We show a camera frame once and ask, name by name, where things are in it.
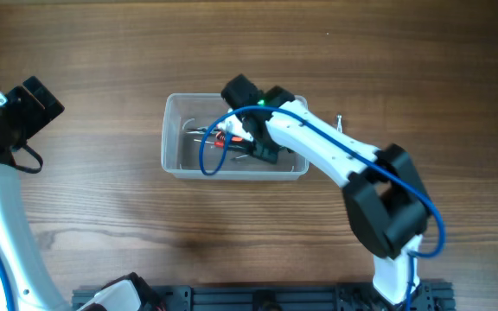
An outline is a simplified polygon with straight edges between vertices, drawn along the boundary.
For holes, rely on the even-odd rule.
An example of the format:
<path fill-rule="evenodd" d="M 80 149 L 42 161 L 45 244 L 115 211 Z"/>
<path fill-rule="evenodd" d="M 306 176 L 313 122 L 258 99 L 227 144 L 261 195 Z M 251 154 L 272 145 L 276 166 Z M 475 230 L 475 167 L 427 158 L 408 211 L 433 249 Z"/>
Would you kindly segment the red black handled screwdriver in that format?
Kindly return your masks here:
<path fill-rule="evenodd" d="M 213 142 L 206 142 L 206 144 L 211 144 L 212 146 L 218 149 L 224 149 L 226 147 L 226 140 L 220 139 Z M 252 146 L 251 142 L 235 136 L 230 140 L 227 149 L 235 151 L 247 151 L 251 146 Z"/>

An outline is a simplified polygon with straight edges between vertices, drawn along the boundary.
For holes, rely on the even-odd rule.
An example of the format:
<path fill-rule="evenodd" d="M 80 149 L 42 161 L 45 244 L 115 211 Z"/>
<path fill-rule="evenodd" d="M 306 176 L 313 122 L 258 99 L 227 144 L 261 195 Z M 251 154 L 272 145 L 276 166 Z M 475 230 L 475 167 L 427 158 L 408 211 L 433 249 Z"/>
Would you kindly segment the clear plastic container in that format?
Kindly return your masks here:
<path fill-rule="evenodd" d="M 227 112 L 218 93 L 173 93 L 167 98 L 163 117 L 161 160 L 163 169 L 178 179 L 205 179 L 199 166 L 200 129 Z M 294 181 L 305 175 L 310 163 L 297 153 L 280 151 L 278 163 L 253 157 L 231 161 L 240 152 L 229 151 L 216 180 Z"/>

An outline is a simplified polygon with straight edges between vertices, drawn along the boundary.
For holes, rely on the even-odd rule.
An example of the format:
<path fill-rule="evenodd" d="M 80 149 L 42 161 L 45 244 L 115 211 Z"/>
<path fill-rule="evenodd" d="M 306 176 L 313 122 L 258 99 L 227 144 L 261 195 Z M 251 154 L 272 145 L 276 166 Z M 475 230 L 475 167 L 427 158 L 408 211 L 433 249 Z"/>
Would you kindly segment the silver combination wrench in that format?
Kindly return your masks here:
<path fill-rule="evenodd" d="M 342 115 L 336 115 L 336 130 L 342 133 Z"/>

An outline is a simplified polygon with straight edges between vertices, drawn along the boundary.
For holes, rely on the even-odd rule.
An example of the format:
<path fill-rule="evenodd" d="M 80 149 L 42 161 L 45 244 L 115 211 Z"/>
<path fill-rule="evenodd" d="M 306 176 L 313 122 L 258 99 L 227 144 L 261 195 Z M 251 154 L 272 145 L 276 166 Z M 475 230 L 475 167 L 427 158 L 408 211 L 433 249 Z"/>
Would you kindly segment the green handled screwdriver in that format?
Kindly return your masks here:
<path fill-rule="evenodd" d="M 244 159 L 244 158 L 247 158 L 247 157 L 250 157 L 250 155 L 249 155 L 249 154 L 237 155 L 237 156 L 233 157 L 233 158 L 231 159 L 231 161 L 238 161 L 238 160 L 240 160 L 240 159 Z"/>

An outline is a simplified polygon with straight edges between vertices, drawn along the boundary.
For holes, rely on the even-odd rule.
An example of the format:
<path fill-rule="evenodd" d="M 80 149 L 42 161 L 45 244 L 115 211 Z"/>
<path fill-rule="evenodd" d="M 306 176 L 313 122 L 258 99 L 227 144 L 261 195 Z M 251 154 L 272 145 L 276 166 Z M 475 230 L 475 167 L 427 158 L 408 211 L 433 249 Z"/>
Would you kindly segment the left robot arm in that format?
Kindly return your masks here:
<path fill-rule="evenodd" d="M 20 173 L 41 167 L 16 163 L 24 150 L 42 163 L 29 139 L 64 111 L 35 76 L 8 93 L 0 90 L 0 310 L 71 310 L 42 260 L 22 203 Z"/>

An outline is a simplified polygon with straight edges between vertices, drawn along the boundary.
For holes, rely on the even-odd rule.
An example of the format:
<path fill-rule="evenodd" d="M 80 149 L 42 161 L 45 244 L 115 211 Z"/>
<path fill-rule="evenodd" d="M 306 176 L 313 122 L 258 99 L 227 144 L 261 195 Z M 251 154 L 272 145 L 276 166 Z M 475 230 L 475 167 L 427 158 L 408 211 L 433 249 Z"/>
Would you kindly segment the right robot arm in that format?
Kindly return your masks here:
<path fill-rule="evenodd" d="M 417 253 L 431 210 L 408 153 L 361 143 L 315 116 L 280 86 L 259 90 L 246 76 L 220 93 L 252 140 L 250 156 L 277 163 L 281 149 L 298 153 L 342 191 L 351 230 L 373 254 L 373 288 L 394 307 L 412 307 L 420 279 Z"/>

